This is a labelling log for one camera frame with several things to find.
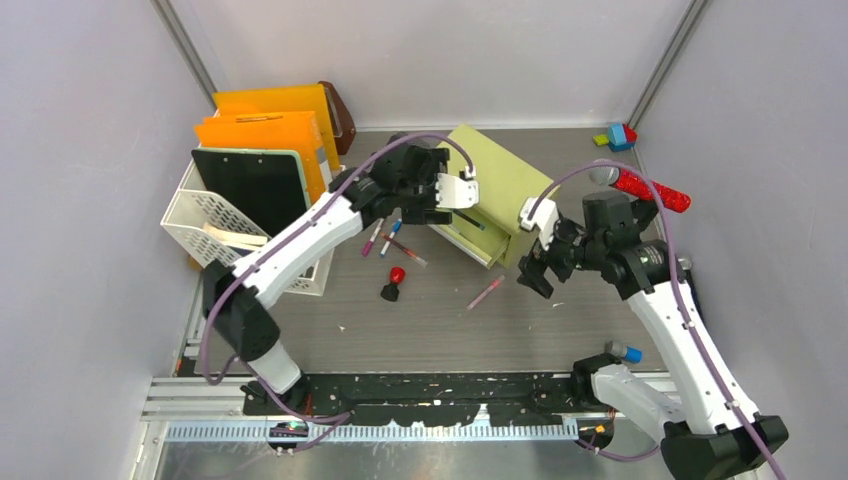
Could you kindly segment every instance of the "red ball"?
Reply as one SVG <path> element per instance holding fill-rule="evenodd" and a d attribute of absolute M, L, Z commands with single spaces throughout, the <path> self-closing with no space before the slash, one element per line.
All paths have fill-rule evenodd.
<path fill-rule="evenodd" d="M 389 281 L 392 283 L 400 283 L 404 277 L 406 277 L 406 271 L 400 267 L 392 267 L 392 271 L 389 272 Z"/>

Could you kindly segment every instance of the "white panel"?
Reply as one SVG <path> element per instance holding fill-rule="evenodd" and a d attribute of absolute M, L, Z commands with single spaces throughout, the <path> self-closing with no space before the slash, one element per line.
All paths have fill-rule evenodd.
<path fill-rule="evenodd" d="M 687 0 L 176 0 L 219 90 L 329 80 L 360 128 L 623 121 Z"/>
<path fill-rule="evenodd" d="M 0 476 L 126 478 L 197 285 L 157 223 L 211 106 L 147 0 L 0 17 Z"/>
<path fill-rule="evenodd" d="M 846 2 L 713 2 L 640 126 L 648 174 L 692 196 L 672 232 L 728 366 L 789 428 L 789 478 L 845 477 L 846 21 Z"/>

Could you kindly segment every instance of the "brown leather case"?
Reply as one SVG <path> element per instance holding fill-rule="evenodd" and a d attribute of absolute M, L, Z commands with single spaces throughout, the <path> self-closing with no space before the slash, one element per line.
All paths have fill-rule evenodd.
<path fill-rule="evenodd" d="M 356 125 L 353 124 L 353 117 L 350 116 L 350 111 L 342 101 L 339 92 L 336 91 L 336 87 L 323 80 L 318 83 L 324 86 L 327 93 L 327 104 L 330 107 L 330 121 L 333 124 L 336 150 L 338 150 L 339 155 L 344 155 L 350 149 L 353 137 L 356 136 Z"/>

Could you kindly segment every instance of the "orange envelope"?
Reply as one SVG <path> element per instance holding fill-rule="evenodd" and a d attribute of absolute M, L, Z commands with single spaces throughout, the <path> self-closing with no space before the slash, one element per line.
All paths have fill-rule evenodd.
<path fill-rule="evenodd" d="M 327 191 L 332 179 L 314 112 L 208 117 L 194 131 L 204 147 L 296 151 L 313 204 Z"/>
<path fill-rule="evenodd" d="M 315 112 L 318 129 L 330 162 L 330 169 L 339 170 L 333 120 L 324 86 L 320 84 L 295 87 L 263 88 L 235 92 L 217 92 L 215 104 L 220 115 L 244 113 L 309 111 Z"/>

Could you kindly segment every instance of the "perforated basket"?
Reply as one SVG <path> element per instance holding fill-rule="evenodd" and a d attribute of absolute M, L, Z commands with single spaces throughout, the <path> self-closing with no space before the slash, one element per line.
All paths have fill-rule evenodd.
<path fill-rule="evenodd" d="M 201 266 L 205 267 L 216 259 L 224 265 L 231 265 L 241 258 L 235 250 L 204 232 L 204 223 L 230 232 L 268 236 L 222 196 L 207 191 L 200 173 L 194 168 L 194 162 L 190 162 L 160 225 Z M 332 260 L 333 250 L 330 250 L 301 274 L 286 291 L 323 295 Z"/>

